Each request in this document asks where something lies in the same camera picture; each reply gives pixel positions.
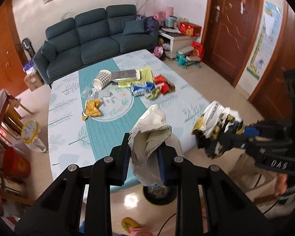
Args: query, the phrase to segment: wooden door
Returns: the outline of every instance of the wooden door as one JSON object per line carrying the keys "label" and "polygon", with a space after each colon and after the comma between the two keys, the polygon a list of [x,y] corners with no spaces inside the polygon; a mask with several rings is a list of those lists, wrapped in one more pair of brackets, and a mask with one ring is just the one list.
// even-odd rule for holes
{"label": "wooden door", "polygon": [[291,118],[292,115],[292,101],[283,78],[283,71],[295,69],[295,13],[291,7],[288,7],[287,15],[278,57],[251,101],[266,119]]}
{"label": "wooden door", "polygon": [[251,53],[262,5],[263,0],[211,0],[204,62],[230,83]]}
{"label": "wooden door", "polygon": [[15,25],[14,19],[8,13],[11,9],[12,3],[7,1],[0,7],[0,90],[4,88],[12,96],[17,96],[28,87],[24,82],[26,74],[22,67],[26,60],[22,56],[21,61],[20,51],[16,50],[15,33],[11,33],[11,25]]}

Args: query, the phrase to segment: human hand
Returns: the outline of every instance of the human hand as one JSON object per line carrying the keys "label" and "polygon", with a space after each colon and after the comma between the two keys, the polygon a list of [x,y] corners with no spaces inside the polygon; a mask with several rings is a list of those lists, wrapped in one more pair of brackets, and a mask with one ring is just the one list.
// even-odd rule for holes
{"label": "human hand", "polygon": [[131,231],[129,236],[153,236],[153,234],[146,228],[134,229],[133,227],[130,226],[129,231]]}
{"label": "human hand", "polygon": [[287,190],[287,184],[286,184],[287,177],[288,177],[287,174],[278,173],[277,181],[275,183],[275,192],[274,192],[275,196],[281,195],[286,192],[286,190]]}

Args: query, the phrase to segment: cardboard box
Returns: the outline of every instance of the cardboard box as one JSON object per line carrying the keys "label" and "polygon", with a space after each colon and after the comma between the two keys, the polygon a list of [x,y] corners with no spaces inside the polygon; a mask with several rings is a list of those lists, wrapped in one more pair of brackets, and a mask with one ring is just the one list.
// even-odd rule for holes
{"label": "cardboard box", "polygon": [[37,70],[27,74],[24,78],[24,81],[31,91],[34,91],[44,85],[44,81]]}
{"label": "cardboard box", "polygon": [[191,37],[195,37],[195,36],[199,37],[201,34],[201,26],[198,26],[196,24],[192,24],[189,22],[180,22],[179,31],[182,34],[186,34]]}

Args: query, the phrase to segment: dark teal sofa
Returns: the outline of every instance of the dark teal sofa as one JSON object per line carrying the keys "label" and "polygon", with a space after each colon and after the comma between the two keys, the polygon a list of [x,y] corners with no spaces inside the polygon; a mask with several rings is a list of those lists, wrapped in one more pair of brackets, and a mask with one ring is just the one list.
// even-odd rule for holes
{"label": "dark teal sofa", "polygon": [[158,43],[159,30],[147,34],[123,35],[125,23],[136,19],[135,5],[112,5],[87,11],[46,29],[49,44],[57,50],[52,61],[41,48],[33,61],[47,84],[102,60]]}

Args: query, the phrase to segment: paper cup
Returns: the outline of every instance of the paper cup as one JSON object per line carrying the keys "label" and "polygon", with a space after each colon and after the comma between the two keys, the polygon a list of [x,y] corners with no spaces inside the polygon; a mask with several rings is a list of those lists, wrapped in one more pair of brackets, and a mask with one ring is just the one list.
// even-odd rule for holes
{"label": "paper cup", "polygon": [[111,72],[108,70],[100,70],[97,77],[93,81],[93,86],[101,90],[110,83]]}

